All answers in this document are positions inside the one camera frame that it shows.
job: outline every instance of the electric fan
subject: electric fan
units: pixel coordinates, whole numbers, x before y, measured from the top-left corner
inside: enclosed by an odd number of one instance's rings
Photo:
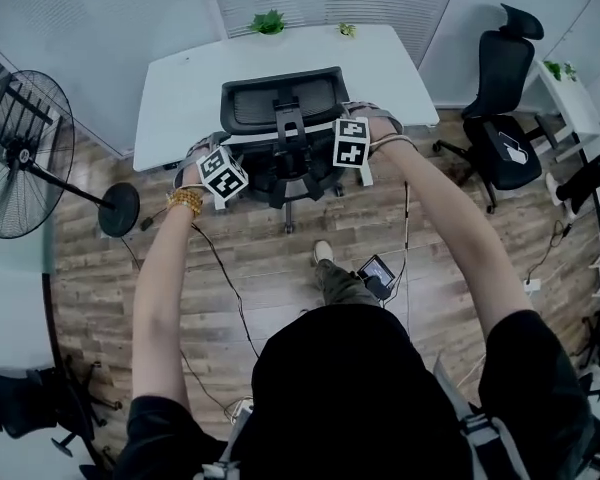
[[[69,184],[74,145],[71,107],[51,77],[19,71],[0,80],[0,238],[31,233],[64,190],[98,205],[107,235],[131,230],[140,211],[136,189],[117,183],[99,199]]]

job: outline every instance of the power strip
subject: power strip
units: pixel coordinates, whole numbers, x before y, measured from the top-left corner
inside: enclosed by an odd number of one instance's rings
[[[527,283],[527,280],[522,281],[522,286],[524,286],[524,291],[527,293],[539,292],[541,282],[540,279],[531,279]]]

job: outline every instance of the person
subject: person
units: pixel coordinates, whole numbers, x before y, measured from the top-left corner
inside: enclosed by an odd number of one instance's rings
[[[600,154],[587,162],[569,181],[560,184],[548,172],[545,176],[547,190],[554,206],[564,204],[569,222],[574,222],[587,198],[600,187]]]
[[[486,340],[480,411],[504,422],[528,477],[573,478],[592,435],[591,410],[496,231],[409,142],[384,140],[396,135],[389,119],[371,117],[369,126],[468,284]],[[195,164],[183,178],[199,183]],[[179,348],[196,201],[171,206],[138,278],[133,401],[115,479],[202,478],[202,465],[217,461],[226,446],[191,416]],[[407,331],[335,265],[328,243],[316,245],[315,259],[326,305],[270,338],[256,362],[253,413],[230,453],[239,478],[473,478],[454,407]],[[487,460],[504,462],[498,453]]]

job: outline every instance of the khaki pants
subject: khaki pants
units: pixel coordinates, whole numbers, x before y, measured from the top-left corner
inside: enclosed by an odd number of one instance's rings
[[[320,260],[316,267],[316,279],[322,289],[326,306],[332,304],[366,304],[380,306],[378,299],[365,287],[364,283],[354,278],[346,270],[332,261]]]

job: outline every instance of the white desk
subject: white desk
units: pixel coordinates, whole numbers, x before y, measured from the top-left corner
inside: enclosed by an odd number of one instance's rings
[[[291,28],[279,36],[207,44],[149,64],[134,169],[180,161],[197,141],[222,130],[223,83],[332,66],[342,68],[352,101],[371,101],[405,125],[438,123],[420,75],[390,26],[358,25],[355,39],[332,25]]]
[[[555,134],[556,141],[560,142],[574,132],[578,134],[580,139],[579,144],[556,157],[556,162],[561,162],[600,136],[600,117],[580,79],[574,82],[562,73],[562,80],[558,81],[542,60],[535,59],[525,82],[525,90],[538,79],[548,89],[565,121],[565,127]],[[540,155],[548,151],[550,147],[549,141],[544,141],[535,148],[535,152]]]

